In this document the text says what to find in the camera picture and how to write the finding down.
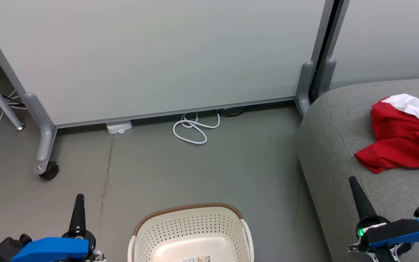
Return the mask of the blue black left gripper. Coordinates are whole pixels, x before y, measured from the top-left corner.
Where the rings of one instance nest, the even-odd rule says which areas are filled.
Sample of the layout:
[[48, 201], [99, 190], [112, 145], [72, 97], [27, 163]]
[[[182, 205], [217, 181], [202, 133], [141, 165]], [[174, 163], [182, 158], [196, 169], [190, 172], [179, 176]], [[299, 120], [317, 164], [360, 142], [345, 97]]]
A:
[[95, 250], [94, 235], [86, 230], [84, 195], [77, 194], [69, 231], [62, 237], [46, 237], [28, 243], [12, 262], [106, 262], [106, 255]]

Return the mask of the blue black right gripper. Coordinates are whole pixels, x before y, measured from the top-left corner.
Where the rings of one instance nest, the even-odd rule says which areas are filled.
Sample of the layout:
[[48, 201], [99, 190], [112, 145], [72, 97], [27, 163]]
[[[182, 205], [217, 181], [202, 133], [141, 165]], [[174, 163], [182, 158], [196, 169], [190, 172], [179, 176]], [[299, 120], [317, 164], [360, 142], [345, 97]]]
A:
[[399, 262], [399, 255], [419, 242], [419, 215], [389, 222], [377, 215], [356, 177], [348, 181], [360, 219], [356, 226], [358, 242], [348, 246], [348, 254], [361, 262]]

